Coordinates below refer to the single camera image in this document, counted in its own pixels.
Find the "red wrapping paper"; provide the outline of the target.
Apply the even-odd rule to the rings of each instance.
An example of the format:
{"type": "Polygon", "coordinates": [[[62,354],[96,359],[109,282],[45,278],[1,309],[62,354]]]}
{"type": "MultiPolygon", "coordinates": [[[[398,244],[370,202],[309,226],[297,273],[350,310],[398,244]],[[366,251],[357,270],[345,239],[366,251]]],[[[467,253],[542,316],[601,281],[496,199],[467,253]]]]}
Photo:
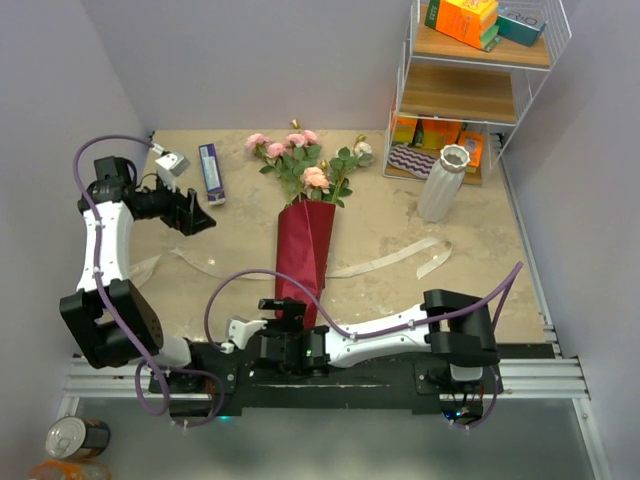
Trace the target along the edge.
{"type": "Polygon", "coordinates": [[[320,299],[325,287],[336,206],[302,200],[282,210],[277,221],[276,271],[320,299]]]}

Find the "pink rose bouquet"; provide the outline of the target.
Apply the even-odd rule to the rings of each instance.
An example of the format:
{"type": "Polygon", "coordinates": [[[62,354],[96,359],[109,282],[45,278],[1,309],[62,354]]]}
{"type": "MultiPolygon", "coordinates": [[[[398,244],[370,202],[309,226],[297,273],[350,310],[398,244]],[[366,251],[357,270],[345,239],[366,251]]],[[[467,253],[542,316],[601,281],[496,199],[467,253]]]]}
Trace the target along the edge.
{"type": "Polygon", "coordinates": [[[351,146],[344,146],[330,159],[322,160],[320,136],[303,128],[296,119],[290,121],[290,126],[292,131],[281,141],[263,133],[247,137],[245,149],[263,163],[259,172],[275,175],[287,206],[310,200],[343,207],[343,199],[352,194],[349,176],[373,162],[374,152],[367,137],[357,136],[351,146]]]}

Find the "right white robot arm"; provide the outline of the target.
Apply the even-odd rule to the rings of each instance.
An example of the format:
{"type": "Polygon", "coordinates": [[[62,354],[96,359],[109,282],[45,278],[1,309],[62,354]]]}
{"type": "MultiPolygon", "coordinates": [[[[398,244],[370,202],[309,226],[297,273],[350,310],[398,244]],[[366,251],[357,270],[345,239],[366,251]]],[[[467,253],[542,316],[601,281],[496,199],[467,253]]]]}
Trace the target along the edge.
{"type": "Polygon", "coordinates": [[[301,330],[268,322],[246,354],[255,370],[291,377],[327,376],[365,361],[428,353],[446,362],[445,379],[459,393],[481,380],[480,369],[500,361],[488,301],[448,290],[429,290],[423,302],[384,318],[346,326],[301,330]]]}

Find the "beige printed ribbon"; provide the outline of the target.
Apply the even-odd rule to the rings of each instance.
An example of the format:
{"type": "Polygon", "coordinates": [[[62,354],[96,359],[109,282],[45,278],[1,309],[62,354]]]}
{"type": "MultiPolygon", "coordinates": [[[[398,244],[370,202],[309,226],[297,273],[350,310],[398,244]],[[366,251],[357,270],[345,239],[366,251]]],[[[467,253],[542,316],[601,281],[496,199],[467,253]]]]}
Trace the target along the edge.
{"type": "MultiPolygon", "coordinates": [[[[433,247],[441,247],[442,251],[436,255],[432,255],[429,260],[416,270],[416,278],[422,279],[432,271],[443,265],[451,256],[453,246],[448,240],[427,237],[421,239],[409,246],[392,254],[349,266],[346,268],[328,271],[325,274],[326,279],[348,279],[359,275],[364,275],[387,266],[399,263],[408,259],[422,251],[432,249],[433,247]]],[[[197,256],[195,253],[186,252],[180,248],[174,248],[160,255],[142,260],[130,267],[131,279],[137,286],[142,286],[154,274],[154,271],[161,263],[166,263],[170,259],[179,258],[186,264],[195,268],[199,272],[215,279],[223,280],[230,276],[225,273],[217,265],[213,258],[197,256]]]]}

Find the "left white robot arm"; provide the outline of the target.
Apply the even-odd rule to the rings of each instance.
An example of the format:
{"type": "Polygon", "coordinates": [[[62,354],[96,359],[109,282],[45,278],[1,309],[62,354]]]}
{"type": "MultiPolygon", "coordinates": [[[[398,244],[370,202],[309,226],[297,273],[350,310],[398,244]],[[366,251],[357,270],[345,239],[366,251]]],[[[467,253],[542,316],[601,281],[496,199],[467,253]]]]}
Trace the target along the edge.
{"type": "Polygon", "coordinates": [[[86,227],[86,253],[74,294],[59,303],[63,320],[82,354],[95,368],[120,367],[141,350],[162,366],[185,392],[200,390],[207,368],[192,358],[187,340],[164,334],[158,316],[130,276],[130,235],[137,220],[158,218],[185,236],[215,226],[193,189],[180,191],[178,177],[189,161],[164,152],[156,160],[155,185],[141,187],[133,163],[104,157],[94,163],[96,179],[78,202],[86,227]]]}

